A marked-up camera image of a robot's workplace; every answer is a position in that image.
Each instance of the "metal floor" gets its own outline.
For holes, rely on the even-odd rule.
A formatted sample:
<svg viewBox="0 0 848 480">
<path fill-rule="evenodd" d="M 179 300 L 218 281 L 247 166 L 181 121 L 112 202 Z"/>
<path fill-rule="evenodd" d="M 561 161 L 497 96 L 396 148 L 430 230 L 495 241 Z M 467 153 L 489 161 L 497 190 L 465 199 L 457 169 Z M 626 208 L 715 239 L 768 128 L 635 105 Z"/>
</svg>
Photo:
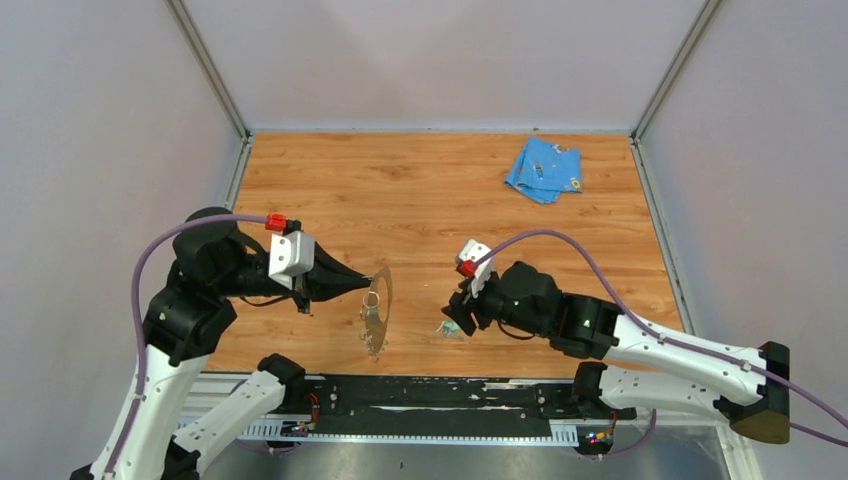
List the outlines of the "metal floor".
<svg viewBox="0 0 848 480">
<path fill-rule="evenodd" d="M 633 426 L 620 426 L 616 444 L 623 448 L 640 435 Z M 272 457 L 231 445 L 203 478 L 721 480 L 729 475 L 714 428 L 658 427 L 640 450 L 599 464 L 558 447 L 327 443 Z"/>
</svg>

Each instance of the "wooden table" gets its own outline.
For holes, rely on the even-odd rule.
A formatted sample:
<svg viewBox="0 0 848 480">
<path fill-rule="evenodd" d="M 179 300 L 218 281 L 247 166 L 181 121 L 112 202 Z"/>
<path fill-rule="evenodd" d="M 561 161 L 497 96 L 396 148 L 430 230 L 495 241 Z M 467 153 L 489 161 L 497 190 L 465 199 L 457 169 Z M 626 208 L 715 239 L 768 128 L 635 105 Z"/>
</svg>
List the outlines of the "wooden table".
<svg viewBox="0 0 848 480">
<path fill-rule="evenodd" d="M 261 134 L 236 211 L 279 211 L 335 258 L 368 275 L 391 268 L 394 302 L 378 362 L 360 340 L 362 292 L 313 304 L 236 305 L 209 367 L 253 370 L 278 352 L 308 372 L 571 377 L 577 359 L 545 340 L 516 341 L 497 328 L 464 341 L 436 333 L 461 277 L 454 257 L 469 238 L 494 246 L 533 228 L 574 236 L 639 314 L 681 329 L 668 276 L 627 138 L 540 135 L 582 153 L 585 193 L 538 205 L 503 184 L 526 135 Z M 268 246 L 261 228 L 244 230 Z M 560 289 L 608 298 L 583 259 L 550 237 L 525 240 L 498 256 L 502 271 L 522 260 Z"/>
</svg>

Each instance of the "gray wall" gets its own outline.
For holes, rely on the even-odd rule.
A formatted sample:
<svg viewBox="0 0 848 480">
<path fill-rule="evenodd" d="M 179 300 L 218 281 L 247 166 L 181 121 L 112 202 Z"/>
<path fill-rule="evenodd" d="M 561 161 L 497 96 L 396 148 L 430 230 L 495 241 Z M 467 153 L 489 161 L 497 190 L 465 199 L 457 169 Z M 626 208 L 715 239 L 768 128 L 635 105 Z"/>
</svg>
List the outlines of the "gray wall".
<svg viewBox="0 0 848 480">
<path fill-rule="evenodd" d="M 792 348 L 848 413 L 848 3 L 728 0 L 644 145 L 700 333 Z M 799 423 L 848 438 L 793 397 Z M 757 446 L 766 479 L 842 479 L 843 449 Z"/>
<path fill-rule="evenodd" d="M 252 128 L 635 127 L 703 0 L 187 0 Z"/>
<path fill-rule="evenodd" d="M 67 478 L 129 386 L 138 254 L 238 142 L 161 0 L 2 2 L 0 71 L 0 478 Z"/>
</svg>

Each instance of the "red connector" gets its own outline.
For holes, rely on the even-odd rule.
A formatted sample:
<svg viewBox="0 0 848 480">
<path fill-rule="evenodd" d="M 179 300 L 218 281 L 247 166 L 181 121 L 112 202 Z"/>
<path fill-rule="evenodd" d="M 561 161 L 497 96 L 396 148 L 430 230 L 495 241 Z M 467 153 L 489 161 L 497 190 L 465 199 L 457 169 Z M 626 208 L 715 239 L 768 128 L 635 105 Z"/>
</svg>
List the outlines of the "red connector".
<svg viewBox="0 0 848 480">
<path fill-rule="evenodd" d="M 269 213 L 265 222 L 265 230 L 282 232 L 286 228 L 286 216 L 282 213 Z"/>
<path fill-rule="evenodd" d="M 474 266 L 474 262 L 471 260 L 466 260 L 459 265 L 457 271 L 466 277 L 473 277 L 474 272 L 477 271 L 477 267 Z"/>
</svg>

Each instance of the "blue cloth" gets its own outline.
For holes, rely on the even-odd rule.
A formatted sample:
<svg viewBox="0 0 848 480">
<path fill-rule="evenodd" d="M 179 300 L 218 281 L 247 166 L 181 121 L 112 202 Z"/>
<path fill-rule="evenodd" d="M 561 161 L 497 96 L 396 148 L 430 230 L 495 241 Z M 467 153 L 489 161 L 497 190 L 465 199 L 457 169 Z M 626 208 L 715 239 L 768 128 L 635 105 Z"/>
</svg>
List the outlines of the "blue cloth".
<svg viewBox="0 0 848 480">
<path fill-rule="evenodd" d="M 582 193 L 580 151 L 529 138 L 504 181 L 538 203 L 555 203 L 561 192 Z"/>
</svg>

